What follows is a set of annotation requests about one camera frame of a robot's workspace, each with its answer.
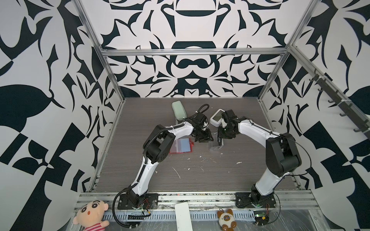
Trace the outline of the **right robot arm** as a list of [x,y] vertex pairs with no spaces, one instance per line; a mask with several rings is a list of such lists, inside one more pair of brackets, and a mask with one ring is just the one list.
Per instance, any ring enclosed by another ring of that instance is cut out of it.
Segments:
[[236,116],[233,110],[219,109],[210,121],[218,128],[218,140],[233,139],[242,134],[266,149],[267,169],[253,185],[250,194],[251,202],[254,204],[272,196],[281,180],[302,164],[297,143],[289,133],[273,133],[250,118]]

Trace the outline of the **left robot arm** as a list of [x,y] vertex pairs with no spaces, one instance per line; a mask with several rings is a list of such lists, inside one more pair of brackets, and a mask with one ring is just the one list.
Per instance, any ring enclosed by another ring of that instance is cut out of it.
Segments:
[[157,125],[143,145],[143,160],[134,182],[126,190],[129,200],[139,207],[145,200],[149,182],[160,162],[169,154],[173,143],[192,136],[197,142],[212,141],[208,118],[201,112],[183,122],[165,127]]

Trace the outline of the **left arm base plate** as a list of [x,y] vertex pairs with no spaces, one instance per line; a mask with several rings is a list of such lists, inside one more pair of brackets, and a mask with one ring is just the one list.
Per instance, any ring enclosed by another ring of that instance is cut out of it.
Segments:
[[142,196],[123,193],[119,196],[117,209],[128,210],[134,208],[152,209],[158,204],[157,193],[147,193]]

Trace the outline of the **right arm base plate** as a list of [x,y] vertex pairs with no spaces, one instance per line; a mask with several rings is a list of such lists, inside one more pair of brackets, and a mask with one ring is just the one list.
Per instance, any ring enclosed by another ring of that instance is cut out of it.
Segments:
[[260,195],[257,191],[235,193],[237,208],[275,208],[274,194]]

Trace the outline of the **red leather card holder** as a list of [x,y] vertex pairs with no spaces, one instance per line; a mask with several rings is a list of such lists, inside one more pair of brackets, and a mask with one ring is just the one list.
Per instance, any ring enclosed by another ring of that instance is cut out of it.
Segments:
[[192,153],[194,143],[190,138],[175,140],[170,148],[170,154]]

